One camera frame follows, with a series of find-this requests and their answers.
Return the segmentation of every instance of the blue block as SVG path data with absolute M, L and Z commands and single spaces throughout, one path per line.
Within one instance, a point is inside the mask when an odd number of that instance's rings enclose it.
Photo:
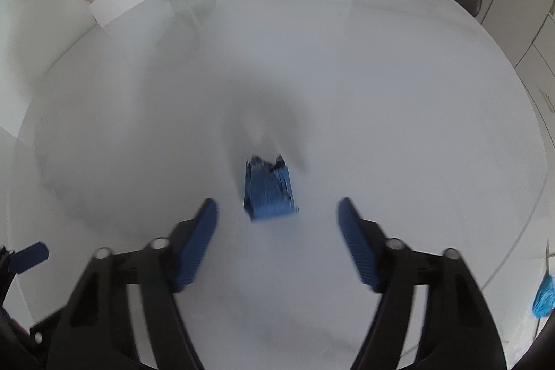
M 289 170 L 281 156 L 275 165 L 253 156 L 246 163 L 245 211 L 251 220 L 295 214 L 295 206 Z

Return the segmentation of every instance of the white round table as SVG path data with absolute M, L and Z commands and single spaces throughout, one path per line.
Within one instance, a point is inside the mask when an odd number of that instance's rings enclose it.
M 20 278 L 37 318 L 96 248 L 141 248 L 217 200 L 177 295 L 211 370 L 350 367 L 379 297 L 340 235 L 342 197 L 415 250 L 460 249 L 480 285 L 545 215 L 524 88 L 453 0 L 148 0 L 46 73 L 15 154 L 12 246 L 51 251 Z M 253 154 L 283 155 L 297 215 L 251 223 Z

